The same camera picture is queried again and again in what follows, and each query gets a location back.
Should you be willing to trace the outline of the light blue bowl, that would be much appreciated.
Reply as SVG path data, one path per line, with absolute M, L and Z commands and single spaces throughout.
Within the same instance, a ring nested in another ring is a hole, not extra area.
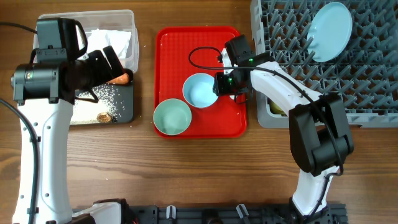
M 187 103 L 195 108 L 207 108 L 218 99 L 218 96 L 213 92 L 214 84 L 214 77 L 207 73 L 193 74 L 183 84 L 183 97 Z

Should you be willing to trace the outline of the yellow plastic cup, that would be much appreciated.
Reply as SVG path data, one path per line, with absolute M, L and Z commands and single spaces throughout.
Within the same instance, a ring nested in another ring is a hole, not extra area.
M 269 101 L 270 111 L 273 114 L 285 115 L 284 111 L 273 101 Z

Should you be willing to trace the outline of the white paper napkin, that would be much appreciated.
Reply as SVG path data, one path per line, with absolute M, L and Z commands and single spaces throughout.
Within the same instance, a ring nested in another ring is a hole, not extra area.
M 131 32 L 120 30 L 96 29 L 91 31 L 88 37 L 87 53 L 94 50 L 103 50 L 105 47 L 112 46 L 118 58 L 123 59 L 127 56 L 127 49 L 131 39 Z

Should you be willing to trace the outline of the white rice pile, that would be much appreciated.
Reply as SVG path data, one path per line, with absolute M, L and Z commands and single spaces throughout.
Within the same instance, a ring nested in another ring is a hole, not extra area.
M 71 125 L 100 123 L 97 117 L 104 113 L 111 118 L 111 121 L 116 119 L 119 114 L 114 102 L 118 95 L 116 87 L 104 84 L 94 87 L 92 91 L 98 97 L 98 102 L 75 100 Z

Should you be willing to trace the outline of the brown food scrap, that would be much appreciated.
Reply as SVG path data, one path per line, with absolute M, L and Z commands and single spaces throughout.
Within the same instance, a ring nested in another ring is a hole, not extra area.
M 102 112 L 97 115 L 96 119 L 99 123 L 110 123 L 113 117 L 107 112 Z

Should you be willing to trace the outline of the orange carrot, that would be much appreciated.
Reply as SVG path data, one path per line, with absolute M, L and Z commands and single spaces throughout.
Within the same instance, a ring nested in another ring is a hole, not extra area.
M 110 85 L 126 85 L 130 81 L 129 75 L 127 73 L 124 73 L 123 75 L 116 77 L 110 81 L 107 82 L 107 84 Z

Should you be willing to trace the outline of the mint green bowl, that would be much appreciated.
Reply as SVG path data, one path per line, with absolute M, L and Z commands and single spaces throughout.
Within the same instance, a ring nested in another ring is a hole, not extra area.
M 171 98 L 155 107 L 153 122 L 162 134 L 176 136 L 188 129 L 192 122 L 192 112 L 184 101 Z

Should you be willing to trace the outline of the light blue plate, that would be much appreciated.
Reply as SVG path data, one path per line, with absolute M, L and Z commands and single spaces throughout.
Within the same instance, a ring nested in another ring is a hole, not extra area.
M 307 50 L 314 53 L 313 60 L 327 62 L 345 49 L 351 37 L 353 19 L 348 8 L 340 2 L 324 5 L 311 22 L 307 40 L 311 41 Z

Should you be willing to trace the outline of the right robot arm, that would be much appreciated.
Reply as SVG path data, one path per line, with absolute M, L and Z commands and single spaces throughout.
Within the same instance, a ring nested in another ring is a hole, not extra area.
M 354 150 L 342 99 L 311 90 L 267 54 L 255 54 L 245 36 L 227 41 L 218 56 L 223 71 L 215 75 L 216 95 L 237 97 L 256 90 L 288 117 L 290 151 L 300 172 L 290 198 L 289 223 L 310 223 L 328 215 L 326 195 L 334 177 Z

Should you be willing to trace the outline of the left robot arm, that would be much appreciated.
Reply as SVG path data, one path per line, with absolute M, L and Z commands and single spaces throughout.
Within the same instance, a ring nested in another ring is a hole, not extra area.
M 91 91 L 124 73 L 112 47 L 88 53 L 74 19 L 39 19 L 39 46 L 12 76 L 21 120 L 21 175 L 14 223 L 124 223 L 120 199 L 73 212 L 67 187 L 67 141 L 76 91 Z

